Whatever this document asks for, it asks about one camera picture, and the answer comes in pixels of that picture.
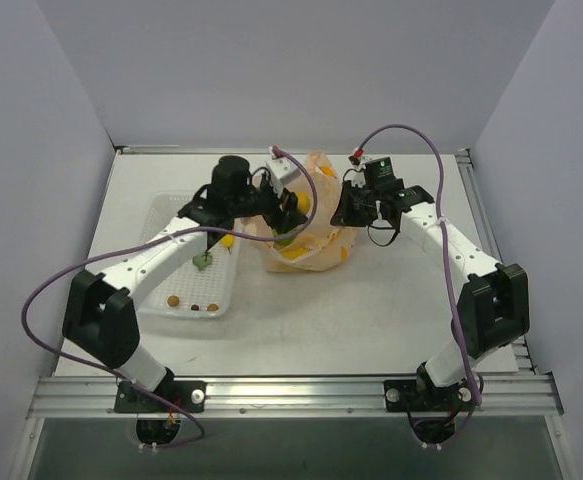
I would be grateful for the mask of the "white plastic basket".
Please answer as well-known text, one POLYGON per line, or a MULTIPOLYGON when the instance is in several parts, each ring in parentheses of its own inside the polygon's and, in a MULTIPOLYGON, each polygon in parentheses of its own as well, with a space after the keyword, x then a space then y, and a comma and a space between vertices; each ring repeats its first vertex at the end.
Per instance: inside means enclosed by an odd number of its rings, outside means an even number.
MULTIPOLYGON (((159 234, 191 196, 186 191, 155 194, 148 207, 140 242, 144 244, 159 234)), ((214 257, 213 265, 202 272, 191 261, 183 264, 151 292, 141 304, 139 313, 177 319, 206 319, 223 315, 230 305, 240 246, 239 238, 235 238, 231 249, 226 249, 220 242, 215 244, 209 251, 214 257), (180 299, 180 304, 175 308, 167 304, 167 298, 171 295, 180 299), (217 304, 219 310, 208 311, 210 304, 217 304), (191 305, 198 305, 200 310, 192 311, 191 305)))

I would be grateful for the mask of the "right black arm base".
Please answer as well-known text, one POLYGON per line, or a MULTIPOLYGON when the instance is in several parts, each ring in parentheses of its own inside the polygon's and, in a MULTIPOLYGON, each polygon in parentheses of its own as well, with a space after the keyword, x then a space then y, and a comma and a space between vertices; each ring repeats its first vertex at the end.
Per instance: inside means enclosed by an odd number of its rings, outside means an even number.
POLYGON ((464 383, 428 390, 415 379, 383 382, 385 409, 391 413, 451 414, 467 411, 472 394, 464 383))

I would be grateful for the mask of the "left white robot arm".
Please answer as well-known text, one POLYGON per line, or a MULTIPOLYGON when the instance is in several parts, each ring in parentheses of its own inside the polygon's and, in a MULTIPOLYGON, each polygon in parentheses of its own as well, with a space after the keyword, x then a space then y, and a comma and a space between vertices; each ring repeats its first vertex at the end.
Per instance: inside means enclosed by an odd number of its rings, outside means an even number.
POLYGON ((118 252, 120 262, 99 273, 84 269, 72 279, 64 338, 138 387, 137 398, 147 409, 167 408, 174 375, 142 346, 138 306, 181 266, 230 234, 238 219, 261 217, 273 232, 272 242, 306 229, 317 203, 301 208, 288 186, 307 174, 301 162, 278 148, 272 148, 261 175, 252 173, 243 157, 221 157, 210 182, 152 240, 118 252))

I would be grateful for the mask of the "green fake guava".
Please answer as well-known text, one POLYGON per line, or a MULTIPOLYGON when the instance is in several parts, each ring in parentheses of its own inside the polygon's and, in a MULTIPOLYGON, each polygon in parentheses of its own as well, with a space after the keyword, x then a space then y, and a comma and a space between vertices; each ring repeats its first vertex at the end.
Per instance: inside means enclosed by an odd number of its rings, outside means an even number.
POLYGON ((287 245, 289 245, 290 243, 292 243, 294 241, 295 236, 294 235, 291 235, 291 234, 288 234, 288 233, 286 233, 286 234, 275 234, 274 235, 274 238, 275 238, 274 244, 277 247, 284 248, 284 247, 286 247, 287 245))

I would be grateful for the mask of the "orange fake round fruit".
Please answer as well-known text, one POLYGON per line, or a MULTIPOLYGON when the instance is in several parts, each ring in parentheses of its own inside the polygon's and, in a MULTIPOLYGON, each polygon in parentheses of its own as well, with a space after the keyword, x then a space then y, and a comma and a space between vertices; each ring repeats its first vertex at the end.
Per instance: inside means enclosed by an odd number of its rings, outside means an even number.
POLYGON ((280 251, 280 255, 288 260, 296 260, 297 258, 302 257, 303 255, 307 254, 308 251, 304 248, 296 248, 296 249, 289 249, 280 251))

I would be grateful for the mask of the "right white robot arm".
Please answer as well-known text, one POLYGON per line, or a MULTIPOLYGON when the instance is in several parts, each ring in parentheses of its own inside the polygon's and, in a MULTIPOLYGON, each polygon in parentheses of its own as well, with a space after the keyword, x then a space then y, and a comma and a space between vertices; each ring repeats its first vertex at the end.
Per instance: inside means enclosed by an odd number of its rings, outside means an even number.
POLYGON ((334 226, 369 228, 388 223, 440 266, 451 297, 451 337, 418 369, 417 402, 436 409, 450 387, 469 383, 475 366, 524 336, 530 327, 525 270, 504 265, 469 240, 441 213, 438 199, 395 176, 390 158, 367 162, 344 180, 334 226))

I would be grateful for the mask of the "yellow fake pear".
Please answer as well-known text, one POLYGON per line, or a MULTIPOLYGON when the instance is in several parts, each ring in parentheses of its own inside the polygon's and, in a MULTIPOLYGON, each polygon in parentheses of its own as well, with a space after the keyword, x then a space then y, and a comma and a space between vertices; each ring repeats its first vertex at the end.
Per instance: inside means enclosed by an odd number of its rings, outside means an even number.
POLYGON ((311 210, 311 200, 310 198, 303 192, 298 192, 297 196, 297 208, 298 210, 307 215, 311 210))

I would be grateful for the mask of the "orange plastic bag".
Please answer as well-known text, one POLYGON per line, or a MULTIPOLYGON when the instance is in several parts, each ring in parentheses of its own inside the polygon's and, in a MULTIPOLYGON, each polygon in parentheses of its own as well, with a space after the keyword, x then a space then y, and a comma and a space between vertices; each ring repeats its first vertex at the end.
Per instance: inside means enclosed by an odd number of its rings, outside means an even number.
POLYGON ((354 248, 357 230, 336 227, 330 219, 341 195, 341 177, 323 151, 313 151, 305 157, 308 170, 317 189, 317 212, 309 227, 284 248, 272 242, 253 241, 252 246, 261 255, 264 268, 272 273, 322 272, 347 260, 354 248), (308 251, 296 260, 288 260, 280 251, 304 248, 308 251))

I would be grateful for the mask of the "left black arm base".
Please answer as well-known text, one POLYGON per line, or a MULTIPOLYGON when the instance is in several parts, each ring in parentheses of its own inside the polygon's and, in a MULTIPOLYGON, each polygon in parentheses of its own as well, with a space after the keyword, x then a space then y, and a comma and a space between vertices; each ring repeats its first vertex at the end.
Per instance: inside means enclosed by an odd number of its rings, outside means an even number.
MULTIPOLYGON (((204 410, 207 383, 202 380, 174 380, 163 398, 189 413, 204 410)), ((113 411, 124 414, 166 413, 173 409, 140 393, 129 381, 118 383, 113 411)))

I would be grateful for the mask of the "yellow fake mango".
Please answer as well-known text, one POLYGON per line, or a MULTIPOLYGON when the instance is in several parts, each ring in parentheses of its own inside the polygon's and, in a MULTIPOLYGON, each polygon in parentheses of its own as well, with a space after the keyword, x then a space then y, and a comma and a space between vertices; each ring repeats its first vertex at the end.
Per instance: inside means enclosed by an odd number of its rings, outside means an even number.
POLYGON ((226 248, 231 249, 235 243, 235 237, 233 235, 227 234, 222 237, 220 243, 226 248))

